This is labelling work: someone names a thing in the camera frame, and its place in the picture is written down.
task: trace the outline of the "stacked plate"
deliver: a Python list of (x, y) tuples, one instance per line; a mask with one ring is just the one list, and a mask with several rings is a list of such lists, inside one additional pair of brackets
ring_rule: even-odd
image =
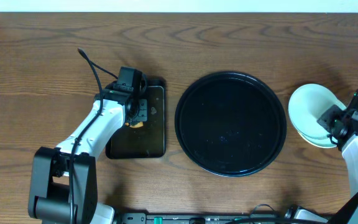
[(306, 84), (293, 92), (288, 104), (289, 117), (299, 135), (308, 143), (322, 148), (336, 147), (327, 137), (329, 133), (317, 123), (317, 119), (332, 105), (346, 109), (334, 93), (321, 85)]

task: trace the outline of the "white wall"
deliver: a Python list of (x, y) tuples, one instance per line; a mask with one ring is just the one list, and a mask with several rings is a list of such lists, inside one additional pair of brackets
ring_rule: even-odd
[(358, 12), (358, 0), (0, 0), (0, 12)]

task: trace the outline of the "wooden surface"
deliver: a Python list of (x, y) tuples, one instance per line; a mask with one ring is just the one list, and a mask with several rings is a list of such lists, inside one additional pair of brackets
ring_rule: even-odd
[(186, 88), (219, 70), (263, 80), (286, 110), (305, 83), (348, 103), (358, 88), (358, 14), (0, 13), (0, 223), (39, 223), (27, 214), (34, 153), (56, 146), (90, 111), (98, 88), (77, 47), (114, 73), (126, 65), (167, 82), (167, 152), (116, 161), (103, 154), (100, 202), (177, 213), (245, 213), (260, 203), (285, 211), (297, 203), (334, 213), (349, 200), (340, 152), (308, 144), (288, 118), (280, 155), (242, 178), (189, 160), (173, 121)]

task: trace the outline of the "black plate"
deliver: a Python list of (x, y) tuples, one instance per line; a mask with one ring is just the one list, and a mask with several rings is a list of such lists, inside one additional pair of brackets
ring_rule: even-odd
[(187, 156), (207, 171), (239, 177), (268, 166), (283, 147), (287, 122), (275, 93), (259, 79), (218, 72), (180, 98), (175, 131)]

